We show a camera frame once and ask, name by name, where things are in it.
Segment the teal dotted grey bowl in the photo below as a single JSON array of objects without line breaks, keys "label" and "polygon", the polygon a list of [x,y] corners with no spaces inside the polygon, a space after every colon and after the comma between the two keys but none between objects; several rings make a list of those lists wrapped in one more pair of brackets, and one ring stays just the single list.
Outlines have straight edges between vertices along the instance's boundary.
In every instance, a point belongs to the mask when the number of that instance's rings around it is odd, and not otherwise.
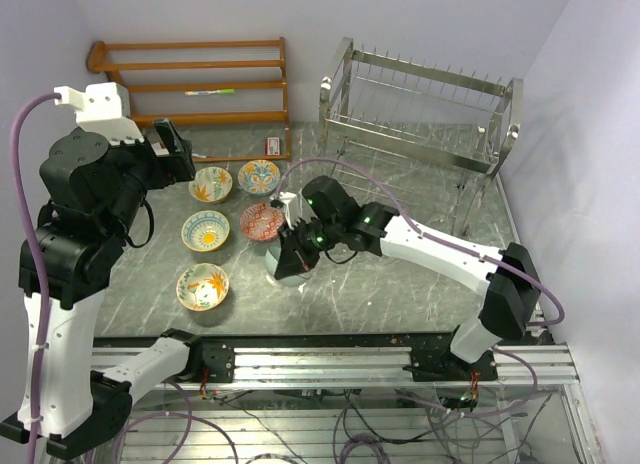
[{"label": "teal dotted grey bowl", "polygon": [[300,286],[306,284],[310,280],[311,275],[309,273],[297,274],[293,276],[284,277],[282,279],[276,279],[275,272],[276,272],[276,267],[278,264],[279,257],[280,257],[280,245],[273,242],[268,246],[265,254],[265,258],[264,258],[264,266],[265,266],[266,274],[271,282],[283,287],[299,288]]}]

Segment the red pattern blue zigzag bowl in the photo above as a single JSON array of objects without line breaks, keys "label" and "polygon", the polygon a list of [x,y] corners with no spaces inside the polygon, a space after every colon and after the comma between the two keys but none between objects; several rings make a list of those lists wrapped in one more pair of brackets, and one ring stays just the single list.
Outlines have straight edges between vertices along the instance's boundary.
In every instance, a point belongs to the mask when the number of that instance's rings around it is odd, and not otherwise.
[{"label": "red pattern blue zigzag bowl", "polygon": [[283,213],[267,202],[252,204],[239,218],[242,233],[252,241],[266,242],[277,237],[285,222]]}]

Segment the orange flower green bowl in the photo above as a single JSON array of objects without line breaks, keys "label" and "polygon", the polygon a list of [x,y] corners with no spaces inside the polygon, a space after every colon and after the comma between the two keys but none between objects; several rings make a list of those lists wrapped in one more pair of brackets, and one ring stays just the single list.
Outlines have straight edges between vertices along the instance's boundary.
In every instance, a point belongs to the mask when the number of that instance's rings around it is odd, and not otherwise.
[{"label": "orange flower green bowl", "polygon": [[176,283],[176,296],[188,310],[204,312],[214,309],[227,297],[230,280],[219,266],[195,264],[184,271]]}]

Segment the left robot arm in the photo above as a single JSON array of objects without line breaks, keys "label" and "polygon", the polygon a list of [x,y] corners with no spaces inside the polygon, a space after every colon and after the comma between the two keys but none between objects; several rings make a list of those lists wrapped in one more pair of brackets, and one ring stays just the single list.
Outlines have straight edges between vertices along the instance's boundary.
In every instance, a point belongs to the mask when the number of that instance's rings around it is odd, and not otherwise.
[{"label": "left robot arm", "polygon": [[114,438],[134,404],[169,379],[202,376],[213,350],[168,329],[114,367],[91,367],[98,311],[113,266],[133,246],[130,229],[147,195],[195,176],[192,146],[168,119],[145,138],[110,141],[82,129],[57,140],[39,173],[49,200],[23,243],[19,287],[29,323],[29,372],[20,409],[1,424],[18,443],[44,438],[47,453],[72,461]]}]

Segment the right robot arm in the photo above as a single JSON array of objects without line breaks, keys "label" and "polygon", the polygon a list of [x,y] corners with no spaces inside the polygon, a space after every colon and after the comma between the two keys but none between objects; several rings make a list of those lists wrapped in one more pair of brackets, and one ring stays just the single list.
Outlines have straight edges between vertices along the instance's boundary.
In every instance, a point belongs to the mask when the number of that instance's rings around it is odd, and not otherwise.
[{"label": "right robot arm", "polygon": [[354,254],[421,266],[482,297],[478,314],[457,326],[446,344],[419,352],[410,369],[416,378],[464,379],[492,346],[524,337],[540,291],[522,245],[483,246],[423,226],[392,206],[360,205],[326,175],[310,181],[299,195],[278,193],[270,205],[283,212],[285,221],[265,257],[266,269],[285,285],[301,284],[322,256],[343,244]]}]

